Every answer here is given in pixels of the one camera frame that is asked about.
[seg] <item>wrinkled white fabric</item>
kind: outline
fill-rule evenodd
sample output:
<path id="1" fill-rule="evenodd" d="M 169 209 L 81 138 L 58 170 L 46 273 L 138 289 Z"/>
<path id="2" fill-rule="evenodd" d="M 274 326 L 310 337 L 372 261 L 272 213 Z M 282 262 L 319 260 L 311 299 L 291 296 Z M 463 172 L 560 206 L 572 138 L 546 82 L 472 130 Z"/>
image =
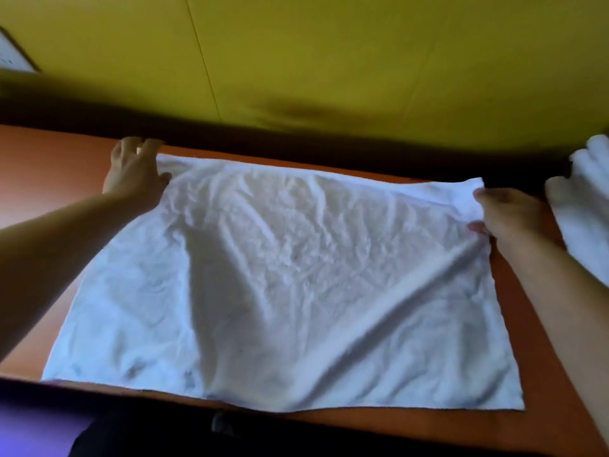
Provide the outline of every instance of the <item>wrinkled white fabric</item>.
<path id="1" fill-rule="evenodd" d="M 390 184 L 166 155 L 161 204 L 87 270 L 43 378 L 265 411 L 522 409 L 482 211 Z"/>
<path id="2" fill-rule="evenodd" d="M 571 161 L 571 177 L 548 179 L 546 197 L 571 256 L 609 286 L 609 138 L 591 137 Z"/>

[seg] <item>person's left arm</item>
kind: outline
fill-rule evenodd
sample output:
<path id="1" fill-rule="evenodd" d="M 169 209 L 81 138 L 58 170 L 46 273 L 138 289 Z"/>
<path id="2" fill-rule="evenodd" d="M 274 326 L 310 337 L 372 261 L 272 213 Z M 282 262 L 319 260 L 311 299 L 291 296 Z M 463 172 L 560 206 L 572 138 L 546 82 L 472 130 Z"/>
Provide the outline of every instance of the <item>person's left arm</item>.
<path id="1" fill-rule="evenodd" d="M 171 178 L 156 168 L 162 144 L 124 138 L 102 194 L 0 230 L 0 360 L 112 237 L 157 206 Z"/>

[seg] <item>person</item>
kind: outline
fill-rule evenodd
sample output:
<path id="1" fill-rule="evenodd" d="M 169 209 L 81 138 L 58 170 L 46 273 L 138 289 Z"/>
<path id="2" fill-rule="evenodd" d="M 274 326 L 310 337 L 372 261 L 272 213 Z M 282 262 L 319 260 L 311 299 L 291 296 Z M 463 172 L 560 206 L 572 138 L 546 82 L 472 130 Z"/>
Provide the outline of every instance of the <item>person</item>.
<path id="1" fill-rule="evenodd" d="M 0 230 L 0 358 L 27 334 L 87 263 L 130 221 L 154 209 L 171 175 L 163 143 L 126 137 L 111 152 L 102 193 Z M 541 229 L 540 201 L 515 189 L 478 189 L 483 221 L 539 315 L 575 388 L 609 438 L 609 289 Z"/>

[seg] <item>stack of white cloth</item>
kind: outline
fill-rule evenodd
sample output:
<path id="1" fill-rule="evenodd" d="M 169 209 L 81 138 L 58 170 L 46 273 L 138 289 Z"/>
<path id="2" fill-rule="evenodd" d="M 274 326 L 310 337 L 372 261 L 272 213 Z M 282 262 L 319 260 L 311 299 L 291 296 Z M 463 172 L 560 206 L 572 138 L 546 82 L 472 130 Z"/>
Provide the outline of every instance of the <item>stack of white cloth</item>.
<path id="1" fill-rule="evenodd" d="M 472 192 L 158 156 L 155 210 L 91 263 L 43 379 L 264 411 L 522 409 Z"/>
<path id="2" fill-rule="evenodd" d="M 591 137 L 571 161 L 569 178 L 546 181 L 546 197 L 571 256 L 609 286 L 609 138 Z"/>

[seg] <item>pile of white fabric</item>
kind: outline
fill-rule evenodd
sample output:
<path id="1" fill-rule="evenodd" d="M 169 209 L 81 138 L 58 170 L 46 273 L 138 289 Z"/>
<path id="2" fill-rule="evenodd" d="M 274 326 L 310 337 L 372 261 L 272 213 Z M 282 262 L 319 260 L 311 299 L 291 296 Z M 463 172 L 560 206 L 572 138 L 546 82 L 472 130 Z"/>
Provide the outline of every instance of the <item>pile of white fabric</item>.
<path id="1" fill-rule="evenodd" d="M 158 157 L 161 204 L 87 270 L 43 378 L 266 411 L 522 409 L 464 183 Z"/>
<path id="2" fill-rule="evenodd" d="M 546 181 L 546 197 L 571 256 L 609 286 L 609 138 L 571 155 L 571 176 Z"/>

